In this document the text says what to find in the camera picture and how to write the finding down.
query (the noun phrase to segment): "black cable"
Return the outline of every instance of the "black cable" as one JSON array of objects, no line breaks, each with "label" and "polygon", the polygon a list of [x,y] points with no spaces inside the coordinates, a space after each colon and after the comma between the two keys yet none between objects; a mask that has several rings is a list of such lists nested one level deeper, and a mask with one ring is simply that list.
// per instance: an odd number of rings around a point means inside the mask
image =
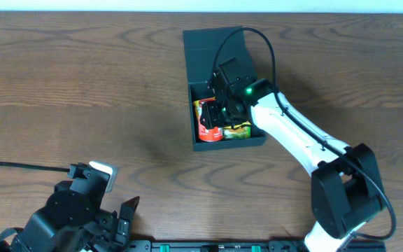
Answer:
[{"label": "black cable", "polygon": [[[222,50],[222,47],[225,45],[225,43],[227,42],[227,40],[233,36],[234,34],[238,33],[238,32],[242,32],[242,31],[250,31],[250,32],[254,32],[256,34],[259,34],[264,40],[265,43],[267,43],[267,46],[270,49],[270,54],[271,54],[271,63],[273,64],[273,83],[275,84],[276,87],[276,61],[274,59],[274,51],[273,51],[273,47],[271,46],[271,43],[269,41],[269,39],[267,39],[267,37],[260,31],[254,29],[254,28],[249,28],[249,27],[242,27],[242,28],[238,28],[235,29],[234,31],[232,31],[231,33],[229,33],[225,39],[223,40],[223,42],[220,44],[220,46],[217,49],[217,52],[215,52],[215,56],[214,56],[214,63],[213,63],[213,73],[215,71],[215,68],[217,68],[217,59],[218,59],[218,55],[220,54],[220,51]],[[211,81],[213,80],[214,75],[211,74],[210,78],[206,81],[206,83],[210,84]]]},{"label": "black cable", "polygon": [[[220,50],[222,49],[222,47],[224,46],[224,44],[227,42],[227,40],[234,35],[237,32],[241,32],[241,31],[250,31],[250,32],[254,32],[258,35],[260,35],[265,42],[267,43],[269,50],[270,50],[270,55],[271,55],[271,64],[272,64],[272,73],[273,73],[273,89],[274,89],[274,96],[276,99],[276,102],[278,103],[278,106],[281,108],[283,115],[287,115],[287,117],[289,117],[289,119],[291,119],[291,121],[294,122],[294,124],[296,124],[296,126],[298,126],[300,129],[302,129],[303,131],[305,131],[310,137],[312,137],[313,139],[315,139],[319,144],[321,144],[324,148],[328,149],[329,151],[331,151],[332,153],[334,153],[335,155],[337,155],[339,158],[341,158],[342,160],[344,160],[348,165],[350,165],[358,174],[361,174],[362,176],[364,176],[373,186],[374,188],[377,190],[377,192],[379,193],[379,195],[381,196],[383,202],[386,205],[386,208],[388,210],[388,212],[390,213],[390,220],[391,220],[391,228],[390,231],[388,232],[388,234],[385,234],[383,236],[374,236],[374,235],[369,235],[369,234],[362,234],[359,232],[353,232],[353,236],[359,236],[365,239],[372,239],[372,240],[377,240],[377,241],[383,241],[386,239],[389,239],[390,237],[392,237],[396,231],[396,225],[397,225],[397,221],[396,221],[396,215],[395,215],[395,210],[393,209],[393,206],[390,202],[390,200],[388,200],[388,198],[386,197],[386,194],[382,191],[382,189],[380,189],[376,182],[374,182],[372,180],[372,178],[364,171],[361,170],[361,168],[359,168],[359,166],[357,166],[356,164],[354,164],[354,162],[352,162],[349,158],[347,158],[345,155],[341,154],[341,152],[337,149],[335,149],[334,147],[332,147],[331,145],[328,144],[328,142],[324,139],[321,139],[319,136],[317,136],[315,133],[311,132],[306,126],[304,126],[303,124],[301,124],[296,117],[294,117],[291,112],[289,112],[288,107],[284,107],[284,105],[282,105],[281,100],[278,97],[278,86],[276,85],[276,60],[274,57],[274,51],[273,51],[273,47],[270,44],[270,41],[268,40],[268,38],[260,31],[253,29],[253,28],[248,28],[248,27],[243,27],[243,28],[238,28],[235,29],[234,31],[232,31],[231,33],[229,33],[225,39],[223,40],[223,42],[220,44],[220,47],[217,49],[217,52],[215,53],[215,57],[214,57],[214,63],[213,63],[213,73],[215,72],[215,68],[217,65],[217,59],[218,59],[218,55],[220,54]],[[213,74],[211,74],[211,77],[206,81],[207,83],[211,83],[213,79]]]},{"label": "black cable", "polygon": [[5,239],[10,237],[11,235],[17,234],[19,235],[22,232],[22,228],[19,227],[10,227],[6,228],[3,232],[0,234],[0,242],[3,242]]},{"label": "black cable", "polygon": [[18,168],[25,168],[25,169],[35,169],[35,170],[40,170],[40,171],[69,172],[68,168],[45,167],[45,166],[41,166],[41,165],[20,164],[20,163],[14,163],[14,162],[0,162],[0,166],[18,167]]},{"label": "black cable", "polygon": [[239,126],[237,126],[237,127],[231,127],[231,130],[238,130],[238,129],[241,129],[241,128],[243,128],[243,127],[251,127],[251,124],[242,124],[242,125],[239,125]]}]

